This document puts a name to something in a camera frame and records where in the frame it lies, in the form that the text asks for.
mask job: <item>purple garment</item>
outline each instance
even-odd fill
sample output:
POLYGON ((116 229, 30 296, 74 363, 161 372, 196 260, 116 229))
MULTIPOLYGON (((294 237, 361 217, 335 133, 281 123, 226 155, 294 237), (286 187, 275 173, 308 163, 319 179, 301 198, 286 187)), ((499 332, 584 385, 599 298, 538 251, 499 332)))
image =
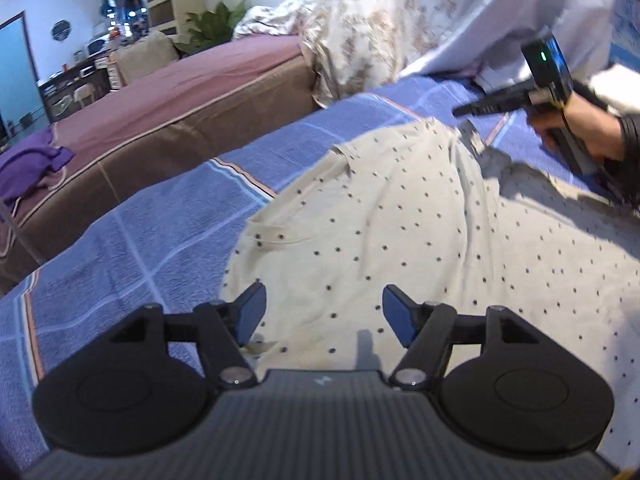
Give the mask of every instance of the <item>purple garment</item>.
POLYGON ((9 209, 49 172, 61 170, 73 158, 67 148, 51 146, 51 126, 31 134, 0 155, 0 198, 9 209))

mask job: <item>blue bedspread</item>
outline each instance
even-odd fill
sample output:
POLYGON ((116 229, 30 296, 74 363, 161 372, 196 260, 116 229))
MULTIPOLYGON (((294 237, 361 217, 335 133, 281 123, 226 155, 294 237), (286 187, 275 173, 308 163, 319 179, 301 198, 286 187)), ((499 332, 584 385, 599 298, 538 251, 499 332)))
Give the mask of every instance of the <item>blue bedspread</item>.
MULTIPOLYGON (((412 77, 361 94, 142 190, 0 300, 0 457, 25 468, 46 451, 30 410, 38 380, 142 303, 183 312, 217 298, 228 255, 249 216, 332 145, 366 131, 450 111, 472 94, 412 77)), ((474 119, 514 158, 572 182, 521 114, 474 119)), ((172 353, 194 364, 193 348, 172 353)))

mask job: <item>brown mattress side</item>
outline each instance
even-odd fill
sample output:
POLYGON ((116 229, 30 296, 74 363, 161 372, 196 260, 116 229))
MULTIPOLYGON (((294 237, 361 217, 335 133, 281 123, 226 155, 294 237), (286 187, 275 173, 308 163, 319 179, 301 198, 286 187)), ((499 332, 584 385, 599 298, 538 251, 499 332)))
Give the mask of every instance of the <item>brown mattress side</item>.
MULTIPOLYGON (((141 134, 98 159, 37 206, 23 233, 47 259, 72 245, 95 220, 139 190, 192 170, 316 109, 313 73, 302 56, 197 108, 177 122, 141 134)), ((7 293, 37 263, 12 241, 0 262, 7 293)))

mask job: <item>door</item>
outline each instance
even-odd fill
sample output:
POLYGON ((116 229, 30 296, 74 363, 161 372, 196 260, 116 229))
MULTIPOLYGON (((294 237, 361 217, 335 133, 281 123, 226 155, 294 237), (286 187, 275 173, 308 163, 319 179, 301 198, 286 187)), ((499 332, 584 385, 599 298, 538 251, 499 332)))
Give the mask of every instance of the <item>door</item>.
POLYGON ((11 144, 49 124, 24 19, 22 12, 0 25, 0 120, 11 144))

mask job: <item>metal screw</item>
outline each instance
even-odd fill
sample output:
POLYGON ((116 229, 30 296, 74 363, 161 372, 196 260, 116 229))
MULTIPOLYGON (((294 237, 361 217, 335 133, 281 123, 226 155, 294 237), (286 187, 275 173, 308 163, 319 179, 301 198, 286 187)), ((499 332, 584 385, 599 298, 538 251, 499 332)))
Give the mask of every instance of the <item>metal screw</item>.
POLYGON ((426 382, 427 374, 418 368, 403 368, 396 372, 394 378, 403 386, 419 386, 426 382))
POLYGON ((250 381, 254 373, 249 368, 231 366, 220 372, 220 379, 226 384, 242 384, 250 381))

